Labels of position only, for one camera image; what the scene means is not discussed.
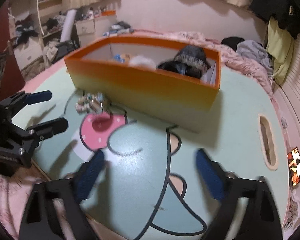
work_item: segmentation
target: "table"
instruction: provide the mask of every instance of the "table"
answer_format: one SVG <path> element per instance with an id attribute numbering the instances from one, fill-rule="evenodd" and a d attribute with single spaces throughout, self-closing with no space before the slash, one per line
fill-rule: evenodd
<path id="1" fill-rule="evenodd" d="M 194 166 L 199 148 L 239 177 L 266 177 L 283 224 L 289 190 L 285 143 L 269 97 L 255 81 L 223 67 L 220 92 L 212 109 L 202 113 L 206 127 L 200 134 L 120 105 L 112 119 L 79 115 L 74 104 L 83 92 L 75 90 L 64 67 L 37 91 L 48 89 L 51 101 L 27 106 L 13 122 L 26 128 L 34 120 L 68 119 L 68 130 L 41 143 L 33 156 L 51 179 L 76 171 L 91 149 L 104 148 L 107 168 L 81 206 L 119 235 L 129 240 L 201 238 L 219 203 Z M 260 115 L 272 129 L 276 170 L 265 165 Z M 240 201 L 228 239 L 235 237 L 246 203 Z"/>

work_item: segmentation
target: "white fluffy item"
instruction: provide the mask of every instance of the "white fluffy item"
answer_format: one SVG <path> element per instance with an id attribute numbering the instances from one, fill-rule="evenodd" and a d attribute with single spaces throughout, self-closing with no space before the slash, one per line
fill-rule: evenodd
<path id="1" fill-rule="evenodd" d="M 157 69 L 157 64 L 150 58 L 144 57 L 142 55 L 132 57 L 129 61 L 129 66 L 130 67 L 146 67 L 152 70 Z"/>

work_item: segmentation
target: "orange box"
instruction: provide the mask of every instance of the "orange box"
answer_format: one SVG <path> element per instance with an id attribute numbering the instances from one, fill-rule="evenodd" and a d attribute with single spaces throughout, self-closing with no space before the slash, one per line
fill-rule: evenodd
<path id="1" fill-rule="evenodd" d="M 210 83 L 112 60 L 117 54 L 143 55 L 159 64 L 171 60 L 186 45 L 134 35 L 107 37 L 74 51 L 65 62 L 75 87 L 104 92 L 114 102 L 199 132 L 204 122 L 202 111 L 211 108 L 220 88 L 218 51 L 204 49 L 207 58 L 215 62 Z"/>
<path id="2" fill-rule="evenodd" d="M 101 16 L 115 15 L 115 10 L 105 11 L 101 13 Z"/>

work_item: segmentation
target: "smartphone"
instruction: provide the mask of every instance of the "smartphone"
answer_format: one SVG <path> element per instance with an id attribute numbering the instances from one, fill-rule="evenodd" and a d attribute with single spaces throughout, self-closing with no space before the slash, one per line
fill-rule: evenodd
<path id="1" fill-rule="evenodd" d="M 300 183 L 300 154 L 298 148 L 293 149 L 287 154 L 290 178 L 292 185 Z"/>

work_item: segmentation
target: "table handle hole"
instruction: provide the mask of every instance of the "table handle hole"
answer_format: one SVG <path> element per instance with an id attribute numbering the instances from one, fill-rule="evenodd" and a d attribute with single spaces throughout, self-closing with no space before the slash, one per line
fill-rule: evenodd
<path id="1" fill-rule="evenodd" d="M 278 158 L 275 152 L 271 126 L 265 116 L 260 116 L 261 144 L 266 166 L 270 170 L 278 168 Z"/>

